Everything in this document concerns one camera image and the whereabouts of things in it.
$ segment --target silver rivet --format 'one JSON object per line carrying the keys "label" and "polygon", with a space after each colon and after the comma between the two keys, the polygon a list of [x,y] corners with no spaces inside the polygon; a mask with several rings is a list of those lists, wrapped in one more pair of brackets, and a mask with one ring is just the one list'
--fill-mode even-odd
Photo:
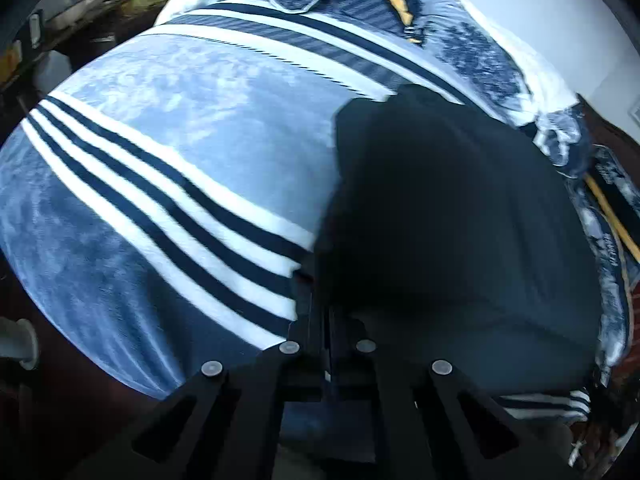
{"label": "silver rivet", "polygon": [[285,341],[280,345],[280,351],[283,354],[297,354],[300,350],[300,345],[295,341]]}
{"label": "silver rivet", "polygon": [[370,354],[376,348],[378,348],[378,345],[376,345],[376,343],[371,339],[361,339],[356,343],[356,350],[358,352],[362,352],[363,354]]}
{"label": "silver rivet", "polygon": [[215,377],[222,372],[222,363],[220,361],[207,361],[200,367],[200,371],[204,376]]}
{"label": "silver rivet", "polygon": [[431,370],[433,370],[438,375],[449,375],[453,371],[453,366],[451,366],[451,363],[449,361],[438,359],[431,365]]}

